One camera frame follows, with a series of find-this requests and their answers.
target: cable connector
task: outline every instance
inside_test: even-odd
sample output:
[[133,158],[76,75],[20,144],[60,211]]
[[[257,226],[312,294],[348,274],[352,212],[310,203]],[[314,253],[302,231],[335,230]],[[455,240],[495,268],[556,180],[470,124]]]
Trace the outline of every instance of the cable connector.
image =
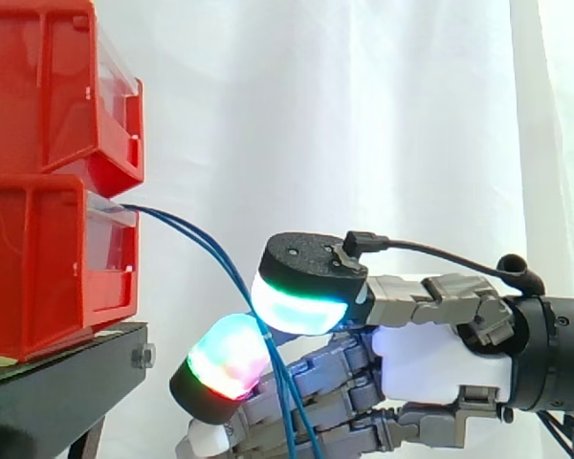
[[391,247],[391,241],[388,237],[362,231],[349,231],[342,243],[344,252],[358,260],[363,253],[386,251],[389,247]]

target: wire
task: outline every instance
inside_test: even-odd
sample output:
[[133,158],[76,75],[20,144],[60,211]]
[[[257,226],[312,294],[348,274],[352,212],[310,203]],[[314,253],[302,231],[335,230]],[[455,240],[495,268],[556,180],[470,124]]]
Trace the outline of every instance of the wire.
[[390,246],[391,249],[402,249],[406,251],[418,251],[420,253],[424,253],[425,255],[431,255],[436,258],[442,258],[443,260],[450,261],[456,265],[464,266],[470,270],[478,271],[479,273],[483,273],[486,275],[490,275],[492,277],[500,277],[500,278],[515,278],[518,279],[523,276],[523,272],[521,273],[511,273],[508,271],[502,270],[495,270],[493,268],[489,268],[488,266],[481,265],[480,263],[476,263],[475,261],[469,260],[464,258],[463,256],[455,255],[454,253],[450,253],[449,251],[442,251],[435,247],[426,246],[424,244],[418,244],[415,242],[409,241],[399,241],[399,240],[391,240]]
[[272,340],[272,335],[270,330],[268,329],[267,325],[259,318],[257,313],[254,310],[253,302],[251,300],[251,294],[247,289],[247,286],[242,279],[242,276],[238,272],[238,269],[234,266],[232,260],[228,256],[228,254],[223,250],[223,248],[215,241],[212,236],[205,233],[203,230],[197,228],[196,226],[192,225],[190,222],[177,217],[176,215],[172,215],[168,212],[164,212],[162,210],[157,210],[155,208],[145,208],[142,206],[133,206],[133,205],[123,205],[124,208],[128,208],[130,210],[136,210],[138,212],[146,213],[155,217],[156,219],[162,221],[163,223],[171,226],[175,230],[182,233],[184,236],[191,239],[193,242],[198,244],[200,247],[205,249],[210,255],[215,258],[215,260],[224,268],[224,270],[228,273],[236,287],[238,288],[239,292],[243,295],[247,304],[249,305],[253,316],[257,321],[257,325],[260,329],[262,336],[266,342],[268,347],[268,352],[270,354],[270,360],[273,367],[273,371],[276,375],[276,391],[278,393],[279,402],[281,405],[281,412],[283,414],[283,425],[285,427],[285,437],[287,440],[287,447],[289,449],[289,454],[291,458],[296,459],[296,440],[294,436],[294,428],[293,428],[293,419],[291,417],[291,410],[289,409],[289,401],[284,393],[284,383],[287,384],[289,391],[291,392],[292,399],[296,404],[298,409],[298,413],[304,426],[306,428],[306,433],[310,437],[311,444],[313,447],[313,453],[315,459],[322,459],[323,454],[320,449],[319,441],[317,439],[315,430],[310,425],[308,420],[308,416],[303,406],[302,399],[299,395],[298,389],[293,382],[293,379],[287,368],[280,357],[278,350]]
[[569,429],[564,424],[562,424],[559,419],[557,419],[548,411],[540,411],[540,415],[546,418],[546,420],[549,423],[551,423],[554,428],[556,428],[559,432],[561,432],[565,438],[567,438],[568,440],[570,439],[571,433]]
[[546,430],[548,430],[548,432],[553,436],[553,438],[559,444],[559,446],[562,447],[562,449],[567,453],[568,457],[574,457],[574,451],[572,451],[572,448],[562,438],[560,432],[557,429],[555,429],[555,427],[551,424],[551,421],[546,419],[546,417],[542,413],[537,414],[542,424],[546,427]]

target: black table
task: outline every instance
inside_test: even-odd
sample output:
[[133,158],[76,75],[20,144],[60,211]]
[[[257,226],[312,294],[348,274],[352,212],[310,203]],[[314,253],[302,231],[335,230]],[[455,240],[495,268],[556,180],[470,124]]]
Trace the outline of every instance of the black table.
[[144,323],[123,322],[80,347],[0,368],[0,459],[96,457],[104,415],[145,377]]

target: metal screw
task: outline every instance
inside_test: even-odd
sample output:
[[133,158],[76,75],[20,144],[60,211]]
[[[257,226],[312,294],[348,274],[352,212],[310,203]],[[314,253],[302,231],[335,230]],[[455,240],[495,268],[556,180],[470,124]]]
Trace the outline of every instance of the metal screw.
[[132,366],[146,370],[155,365],[155,344],[146,343],[132,351]]

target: black fingertip cap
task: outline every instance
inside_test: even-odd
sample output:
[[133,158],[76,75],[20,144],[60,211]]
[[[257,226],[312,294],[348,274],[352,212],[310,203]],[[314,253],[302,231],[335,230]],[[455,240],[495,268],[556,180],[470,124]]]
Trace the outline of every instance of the black fingertip cap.
[[229,421],[243,402],[223,397],[203,385],[191,371],[187,359],[170,378],[170,393],[187,413],[213,426]]
[[341,238],[324,234],[276,234],[266,245],[259,275],[290,295],[351,302],[364,285],[367,269],[354,272],[336,266],[333,247],[341,245]]

